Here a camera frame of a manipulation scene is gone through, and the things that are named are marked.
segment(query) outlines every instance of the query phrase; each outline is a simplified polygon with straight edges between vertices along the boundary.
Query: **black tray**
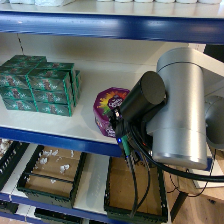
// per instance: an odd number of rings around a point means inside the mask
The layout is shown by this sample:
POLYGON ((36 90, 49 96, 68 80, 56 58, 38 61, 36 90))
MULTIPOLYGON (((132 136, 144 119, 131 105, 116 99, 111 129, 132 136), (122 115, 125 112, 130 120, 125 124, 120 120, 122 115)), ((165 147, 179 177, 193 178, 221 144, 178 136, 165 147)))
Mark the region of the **black tray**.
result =
POLYGON ((18 209, 18 204, 0 200, 0 212, 15 214, 18 209))
POLYGON ((0 190, 8 181, 29 143, 13 142, 0 160, 0 190))
POLYGON ((59 212, 52 212, 45 209, 36 208, 34 215, 38 218, 41 218, 43 222, 50 223, 50 224, 81 224, 82 218, 65 215, 59 212))
POLYGON ((112 166, 112 158, 110 158, 110 162, 109 162, 106 190, 105 190, 105 196, 104 196, 104 210, 107 212, 108 218, 119 220, 119 221, 125 221, 128 223, 136 223, 136 224, 166 223, 168 221, 168 209, 167 209, 166 191, 165 191, 162 171, 160 169, 157 169, 158 182, 159 182, 158 191, 160 193, 162 215, 136 212, 135 216, 133 218, 130 218, 129 217, 129 214, 131 213, 130 210, 110 206, 111 166, 112 166))
POLYGON ((75 197, 78 191, 79 181, 80 181, 82 170, 85 164, 86 153, 82 153, 80 156, 80 160, 79 160, 78 168, 76 170, 76 174, 74 177, 73 187, 70 192, 70 196, 65 197, 65 196, 51 194, 44 191, 25 188, 27 179, 30 176, 29 173, 32 173, 32 170, 34 169, 36 162, 38 161, 39 157, 42 155, 43 149, 44 149, 44 146, 39 145, 37 149, 35 150, 34 154, 32 155, 30 161, 27 163, 26 168, 23 171, 17 183, 17 189, 19 191, 24 192, 27 195, 27 197, 33 201, 38 201, 38 202, 52 204, 52 205, 58 205, 58 206, 66 207, 66 208, 73 208, 75 197))

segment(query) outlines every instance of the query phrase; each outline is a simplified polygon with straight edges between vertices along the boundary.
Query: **purple tin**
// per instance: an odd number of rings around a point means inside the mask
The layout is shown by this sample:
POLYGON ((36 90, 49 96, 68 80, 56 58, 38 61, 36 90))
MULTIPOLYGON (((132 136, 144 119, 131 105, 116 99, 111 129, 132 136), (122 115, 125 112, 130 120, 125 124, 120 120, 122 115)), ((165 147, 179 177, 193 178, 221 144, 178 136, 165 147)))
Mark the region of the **purple tin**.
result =
POLYGON ((120 106, 130 91, 121 88, 109 88, 100 92, 93 105, 95 122, 103 135, 115 138, 115 132, 109 127, 109 118, 107 113, 117 106, 120 106))

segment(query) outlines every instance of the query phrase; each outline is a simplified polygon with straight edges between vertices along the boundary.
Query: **cable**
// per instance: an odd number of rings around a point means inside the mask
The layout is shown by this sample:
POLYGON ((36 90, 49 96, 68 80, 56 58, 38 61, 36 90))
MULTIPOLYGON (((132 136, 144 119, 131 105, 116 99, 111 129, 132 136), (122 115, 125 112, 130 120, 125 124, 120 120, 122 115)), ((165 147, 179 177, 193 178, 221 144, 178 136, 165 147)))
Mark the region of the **cable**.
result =
POLYGON ((127 161, 128 161, 129 166, 130 166, 130 169, 131 169, 131 174, 132 174, 132 178, 133 178, 133 182, 134 182, 134 189, 135 189, 135 199, 134 199, 134 203, 133 203, 133 206, 132 206, 132 211, 130 213, 130 217, 133 218, 134 215, 135 215, 135 212, 137 211, 137 206, 138 206, 138 188, 137 188, 135 171, 134 171, 134 167, 132 165, 132 160, 131 160, 130 156, 127 156, 127 161))
POLYGON ((141 152, 140 152, 140 154, 141 154, 141 156, 142 156, 142 159, 143 159, 143 161, 144 161, 144 163, 145 163, 145 167, 146 167, 146 169, 147 169, 147 173, 148 173, 148 185, 147 185, 145 194, 144 194, 144 196, 142 197, 142 200, 139 202, 139 204, 138 204, 138 206, 137 206, 137 209, 142 205, 142 203, 143 203, 144 200, 146 199, 146 197, 147 197, 147 195, 148 195, 148 193, 149 193, 150 181, 151 181, 151 179, 150 179, 150 168, 149 168, 148 162, 147 162, 145 156, 144 156, 141 152))
POLYGON ((177 170, 177 169, 167 167, 167 166, 163 165, 162 163, 157 163, 155 160, 153 160, 152 156, 149 155, 148 152, 144 149, 144 147, 141 145, 142 143, 138 142, 138 140, 137 140, 137 138, 134 134, 132 125, 130 125, 130 133, 132 135, 132 138, 133 138, 135 144, 138 146, 138 149, 143 153, 143 155, 151 163, 156 165, 158 168, 160 168, 160 169, 162 169, 162 170, 164 170, 168 173, 171 173, 171 174, 174 174, 174 175, 177 175, 177 176, 180 176, 180 177, 184 177, 184 178, 187 178, 187 179, 198 180, 198 181, 208 181, 208 182, 224 182, 224 176, 213 176, 213 177, 211 177, 211 176, 207 176, 207 175, 186 173, 186 172, 183 172, 183 171, 180 171, 180 170, 177 170))
MULTIPOLYGON (((212 170, 213 170, 214 163, 215 163, 215 156, 216 156, 216 149, 215 149, 215 152, 214 152, 213 161, 212 161, 212 167, 211 167, 211 169, 210 169, 210 174, 209 174, 209 176, 212 175, 212 170)), ((200 193, 198 193, 198 194, 196 194, 196 195, 188 195, 188 197, 190 197, 190 198, 196 198, 196 197, 198 197, 199 195, 201 195, 201 194, 204 192, 205 188, 207 187, 207 184, 208 184, 208 181, 206 182, 204 188, 202 189, 202 191, 201 191, 200 193)))

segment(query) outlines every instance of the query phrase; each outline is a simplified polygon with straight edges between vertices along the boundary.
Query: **blue shelf edge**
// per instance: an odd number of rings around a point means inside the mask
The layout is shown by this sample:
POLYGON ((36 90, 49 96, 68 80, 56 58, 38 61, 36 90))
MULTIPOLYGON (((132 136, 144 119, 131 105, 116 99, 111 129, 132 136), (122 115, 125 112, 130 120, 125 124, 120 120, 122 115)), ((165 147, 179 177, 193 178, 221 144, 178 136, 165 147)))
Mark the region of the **blue shelf edge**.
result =
POLYGON ((79 209, 69 209, 69 208, 64 208, 64 207, 60 207, 60 206, 56 206, 56 205, 45 204, 42 202, 32 201, 28 198, 19 197, 16 195, 12 195, 11 198, 12 198, 12 202, 17 203, 17 204, 31 205, 31 206, 34 206, 37 208, 42 208, 42 209, 46 209, 46 210, 50 210, 50 211, 55 211, 55 212, 59 212, 59 213, 67 214, 67 215, 73 215, 73 216, 77 216, 80 218, 86 218, 86 219, 110 223, 110 224, 127 224, 126 222, 109 219, 104 214, 93 213, 93 212, 79 210, 79 209))
POLYGON ((0 32, 224 44, 224 19, 1 11, 0 32))
POLYGON ((5 213, 5 212, 0 212, 0 216, 8 218, 8 219, 16 219, 16 220, 23 221, 23 222, 26 221, 25 220, 25 216, 17 215, 17 214, 10 214, 10 213, 5 213))
POLYGON ((112 157, 121 156, 121 150, 116 144, 95 142, 32 131, 23 131, 18 129, 0 127, 0 138, 7 138, 15 141, 65 148, 112 157))

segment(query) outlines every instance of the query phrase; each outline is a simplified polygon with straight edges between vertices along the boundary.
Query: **tray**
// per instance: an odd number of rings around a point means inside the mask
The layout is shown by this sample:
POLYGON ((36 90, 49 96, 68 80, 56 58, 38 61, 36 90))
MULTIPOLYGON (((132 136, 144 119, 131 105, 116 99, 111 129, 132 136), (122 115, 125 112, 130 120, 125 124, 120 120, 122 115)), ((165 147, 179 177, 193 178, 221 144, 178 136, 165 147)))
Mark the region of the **tray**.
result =
MULTIPOLYGON (((139 199, 143 197, 147 185, 146 169, 140 166, 142 165, 135 167, 139 199)), ((110 219, 136 224, 168 221, 163 173, 157 168, 151 168, 150 173, 151 185, 146 201, 143 202, 135 216, 130 218, 129 214, 134 201, 133 180, 123 159, 110 158, 104 197, 104 210, 110 219)))
POLYGON ((31 200, 72 208, 84 167, 86 153, 81 153, 79 160, 74 159, 75 161, 71 161, 71 157, 69 160, 69 155, 71 156, 72 152, 78 156, 80 153, 71 150, 62 150, 64 149, 39 145, 20 177, 17 189, 24 192, 31 200), (46 152, 50 152, 51 150, 52 152, 58 150, 57 158, 46 156, 46 152), (48 158, 47 165, 41 164, 41 159, 46 157, 48 158), (70 168, 64 174, 55 171, 64 163, 69 164, 69 161, 70 168))
POLYGON ((16 165, 22 158, 26 151, 29 143, 21 143, 14 141, 7 152, 3 155, 0 160, 0 190, 4 187, 8 181, 16 165))
POLYGON ((18 204, 0 200, 0 212, 15 214, 18 207, 18 204))
POLYGON ((81 224, 82 218, 65 215, 59 212, 48 211, 40 208, 36 208, 34 215, 38 218, 41 218, 43 222, 50 223, 50 224, 81 224))

